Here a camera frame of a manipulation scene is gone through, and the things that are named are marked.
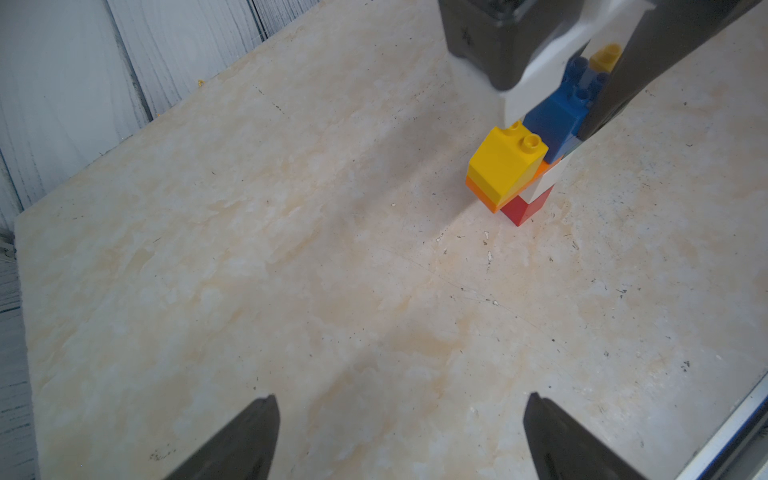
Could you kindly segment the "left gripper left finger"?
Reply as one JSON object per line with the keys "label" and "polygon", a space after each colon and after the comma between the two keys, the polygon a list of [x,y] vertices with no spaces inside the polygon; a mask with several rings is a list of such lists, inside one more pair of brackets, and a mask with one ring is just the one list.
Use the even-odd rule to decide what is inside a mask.
{"label": "left gripper left finger", "polygon": [[166,479],[267,479],[279,428],[276,396],[255,399]]}

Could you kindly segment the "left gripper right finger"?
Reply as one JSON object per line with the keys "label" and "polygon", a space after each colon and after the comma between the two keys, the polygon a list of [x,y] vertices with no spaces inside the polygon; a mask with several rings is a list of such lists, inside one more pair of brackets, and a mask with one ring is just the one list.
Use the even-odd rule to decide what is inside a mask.
{"label": "left gripper right finger", "polygon": [[540,479],[641,479],[643,475],[549,398],[532,393],[524,430]]}

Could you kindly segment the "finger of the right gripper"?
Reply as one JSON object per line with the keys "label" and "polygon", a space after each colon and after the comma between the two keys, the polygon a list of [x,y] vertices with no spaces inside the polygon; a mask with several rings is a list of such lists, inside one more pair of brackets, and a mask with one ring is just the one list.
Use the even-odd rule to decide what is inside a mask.
{"label": "finger of the right gripper", "polygon": [[655,1],[646,11],[577,137],[588,140],[653,80],[760,3],[759,0]]}

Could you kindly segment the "yellow sloped lego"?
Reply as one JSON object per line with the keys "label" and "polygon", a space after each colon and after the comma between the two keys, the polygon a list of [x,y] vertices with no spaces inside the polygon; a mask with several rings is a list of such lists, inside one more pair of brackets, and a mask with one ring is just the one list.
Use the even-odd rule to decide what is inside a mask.
{"label": "yellow sloped lego", "polygon": [[469,161],[466,184],[496,213],[533,179],[547,151],[520,120],[505,129],[494,127]]}
{"label": "yellow sloped lego", "polygon": [[611,73],[622,54],[618,43],[610,43],[589,58],[589,68],[596,73]]}

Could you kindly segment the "blue lego brick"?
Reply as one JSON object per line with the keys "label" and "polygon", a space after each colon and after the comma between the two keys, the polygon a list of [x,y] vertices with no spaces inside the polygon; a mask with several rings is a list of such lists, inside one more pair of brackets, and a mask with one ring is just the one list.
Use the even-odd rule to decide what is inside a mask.
{"label": "blue lego brick", "polygon": [[573,57],[556,91],[527,113],[524,126],[548,147],[545,163],[552,164],[580,144],[577,134],[609,78],[609,70]]}

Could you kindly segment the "white lego brick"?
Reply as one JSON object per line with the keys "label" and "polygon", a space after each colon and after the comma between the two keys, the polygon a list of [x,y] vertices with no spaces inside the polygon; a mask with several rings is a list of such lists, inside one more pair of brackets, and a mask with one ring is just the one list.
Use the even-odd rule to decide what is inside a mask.
{"label": "white lego brick", "polygon": [[569,161],[570,156],[566,155],[554,161],[552,164],[543,162],[532,181],[518,194],[518,196],[526,203],[532,203],[559,181]]}

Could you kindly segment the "red lego brick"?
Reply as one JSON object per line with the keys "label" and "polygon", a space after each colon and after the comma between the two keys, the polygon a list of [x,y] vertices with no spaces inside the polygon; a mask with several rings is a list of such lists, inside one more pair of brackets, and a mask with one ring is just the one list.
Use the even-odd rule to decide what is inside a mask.
{"label": "red lego brick", "polygon": [[507,203],[501,212],[516,226],[522,226],[546,203],[554,186],[542,189],[531,185]]}

